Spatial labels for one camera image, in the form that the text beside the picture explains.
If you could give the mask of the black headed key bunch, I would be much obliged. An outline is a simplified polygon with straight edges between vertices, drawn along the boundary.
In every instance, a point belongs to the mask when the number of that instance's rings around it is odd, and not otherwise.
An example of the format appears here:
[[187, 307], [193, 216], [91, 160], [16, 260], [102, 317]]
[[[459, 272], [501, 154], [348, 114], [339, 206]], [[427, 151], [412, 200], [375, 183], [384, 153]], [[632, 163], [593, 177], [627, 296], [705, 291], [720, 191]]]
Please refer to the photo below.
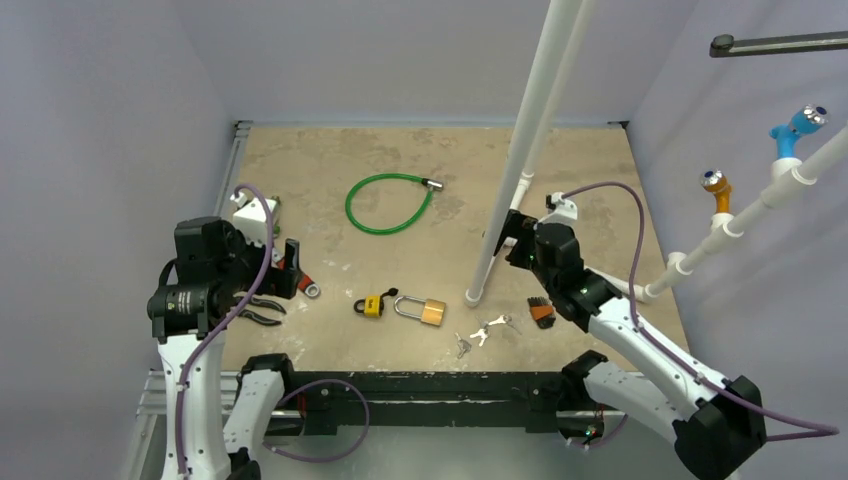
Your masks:
[[489, 322], [478, 318], [479, 328], [469, 335], [469, 339], [477, 343], [479, 347], [483, 347], [490, 337]]

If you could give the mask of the large brass padlock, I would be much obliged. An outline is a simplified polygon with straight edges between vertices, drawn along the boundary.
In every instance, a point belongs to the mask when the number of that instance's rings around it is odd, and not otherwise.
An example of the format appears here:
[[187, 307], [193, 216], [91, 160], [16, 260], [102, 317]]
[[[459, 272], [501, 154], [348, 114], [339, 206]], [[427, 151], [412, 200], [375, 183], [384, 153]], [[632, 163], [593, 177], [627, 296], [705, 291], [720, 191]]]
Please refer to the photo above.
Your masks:
[[[406, 304], [415, 304], [419, 307], [417, 312], [407, 311]], [[440, 300], [431, 298], [423, 299], [414, 296], [398, 296], [393, 303], [394, 311], [403, 317], [419, 321], [433, 327], [441, 327], [447, 310], [447, 304]]]

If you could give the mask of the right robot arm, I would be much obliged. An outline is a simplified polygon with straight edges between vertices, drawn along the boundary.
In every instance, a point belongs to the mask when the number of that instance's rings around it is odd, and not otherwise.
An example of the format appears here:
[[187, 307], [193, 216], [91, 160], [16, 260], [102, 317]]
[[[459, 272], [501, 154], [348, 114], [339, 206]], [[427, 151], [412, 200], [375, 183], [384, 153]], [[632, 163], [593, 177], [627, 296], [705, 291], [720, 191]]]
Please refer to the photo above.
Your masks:
[[508, 212], [507, 262], [531, 271], [554, 311], [637, 368], [587, 351], [564, 368], [564, 399], [615, 407], [667, 440], [698, 479], [728, 479], [767, 442], [760, 389], [706, 366], [669, 340], [608, 280], [586, 268], [572, 227]]

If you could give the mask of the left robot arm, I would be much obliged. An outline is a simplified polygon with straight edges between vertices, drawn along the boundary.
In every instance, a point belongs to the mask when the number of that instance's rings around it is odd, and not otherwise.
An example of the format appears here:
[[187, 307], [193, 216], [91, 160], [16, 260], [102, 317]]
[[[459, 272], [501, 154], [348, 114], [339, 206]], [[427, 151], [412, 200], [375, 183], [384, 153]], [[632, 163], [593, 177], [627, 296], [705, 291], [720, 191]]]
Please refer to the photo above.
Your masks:
[[163, 267], [147, 303], [165, 373], [165, 479], [258, 479], [258, 451], [272, 411], [297, 399], [298, 382], [285, 354], [251, 357], [236, 401], [223, 411], [222, 356], [226, 322], [253, 294], [293, 298], [303, 277], [300, 244], [283, 253], [247, 242], [214, 216], [180, 222], [177, 255]]

